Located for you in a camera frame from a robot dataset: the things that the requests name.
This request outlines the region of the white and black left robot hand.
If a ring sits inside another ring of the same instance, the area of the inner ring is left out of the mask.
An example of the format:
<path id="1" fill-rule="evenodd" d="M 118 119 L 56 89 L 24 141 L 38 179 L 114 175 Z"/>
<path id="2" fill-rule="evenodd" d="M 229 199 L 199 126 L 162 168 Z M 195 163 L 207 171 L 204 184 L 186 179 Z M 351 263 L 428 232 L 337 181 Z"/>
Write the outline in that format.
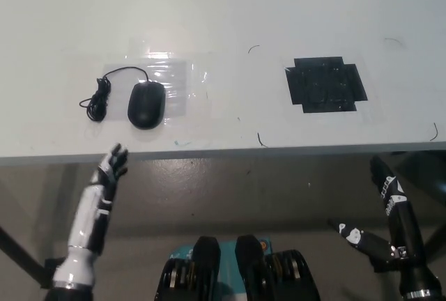
<path id="1" fill-rule="evenodd" d="M 128 150 L 116 144 L 93 172 L 79 200 L 67 256 L 52 278 L 54 287 L 81 291 L 93 288 L 94 264 L 105 246 L 118 180 L 127 171 L 127 161 Z"/>

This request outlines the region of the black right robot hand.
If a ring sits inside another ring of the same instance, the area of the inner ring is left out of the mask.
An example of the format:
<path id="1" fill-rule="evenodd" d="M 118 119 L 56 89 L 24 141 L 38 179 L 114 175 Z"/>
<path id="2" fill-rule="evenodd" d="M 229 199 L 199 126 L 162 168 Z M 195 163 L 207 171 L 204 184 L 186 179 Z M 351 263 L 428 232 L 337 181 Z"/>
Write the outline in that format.
<path id="1" fill-rule="evenodd" d="M 442 287 L 428 267 L 413 206 L 398 178 L 378 156 L 370 160 L 370 171 L 383 202 L 391 239 L 385 240 L 340 219 L 329 219 L 328 224 L 352 248 L 368 257 L 374 272 L 400 274 L 399 293 L 403 300 L 442 300 Z"/>

